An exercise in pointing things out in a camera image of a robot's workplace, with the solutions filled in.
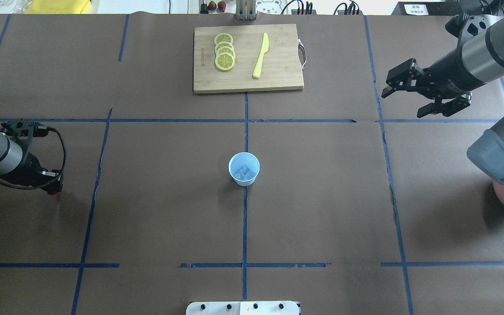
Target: white panda face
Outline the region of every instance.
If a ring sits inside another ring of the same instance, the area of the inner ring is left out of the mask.
[[[257,0],[256,10],[267,14],[281,14],[281,0]]]

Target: knife handle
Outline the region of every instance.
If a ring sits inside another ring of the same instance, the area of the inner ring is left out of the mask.
[[[262,63],[264,62],[264,53],[260,53],[258,56],[258,62],[256,62],[256,66],[254,67],[254,72],[252,72],[253,78],[259,78],[262,74]]]

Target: robotic arm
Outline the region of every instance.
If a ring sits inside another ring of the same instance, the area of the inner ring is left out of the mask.
[[[458,46],[428,68],[415,59],[388,72],[386,98],[396,91],[418,92],[434,100],[417,111],[418,118],[451,116],[470,106],[471,91],[504,75],[504,18],[488,27],[483,17],[454,16],[446,30]],[[453,98],[443,103],[442,100]],[[504,184],[504,117],[484,132],[467,152],[468,158],[496,182]]]
[[[16,120],[2,123],[0,130],[0,184],[22,190],[43,189],[50,195],[62,191],[63,170],[66,165],[66,147],[59,131],[40,123]],[[48,171],[40,166],[30,153],[34,137],[45,137],[52,131],[58,134],[63,148],[60,170]]]

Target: red fruit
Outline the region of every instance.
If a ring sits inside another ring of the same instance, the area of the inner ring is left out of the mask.
[[[207,9],[210,11],[215,11],[216,8],[217,8],[217,5],[215,4],[214,1],[211,1],[210,4],[208,4],[208,6],[207,6]]]
[[[220,12],[224,12],[224,10],[227,8],[227,4],[225,2],[223,2],[223,1],[220,1],[217,4],[217,7],[219,8]]]

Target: lemon slice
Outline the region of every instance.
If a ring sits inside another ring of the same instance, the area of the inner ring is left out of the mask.
[[[236,57],[235,50],[233,48],[229,47],[229,46],[222,46],[221,48],[219,48],[215,52],[215,55],[218,56],[219,54],[222,54],[222,53],[229,53],[233,57]]]
[[[215,39],[213,40],[215,44],[218,44],[220,42],[230,42],[231,44],[233,43],[232,36],[227,33],[220,33],[217,36],[215,36]]]
[[[229,71],[235,66],[235,58],[228,52],[222,52],[215,57],[215,66],[221,71]]]
[[[215,45],[215,51],[218,51],[219,48],[221,47],[225,47],[225,46],[228,46],[230,48],[232,48],[232,50],[234,50],[235,48],[232,46],[232,44],[230,42],[218,42],[216,45]]]

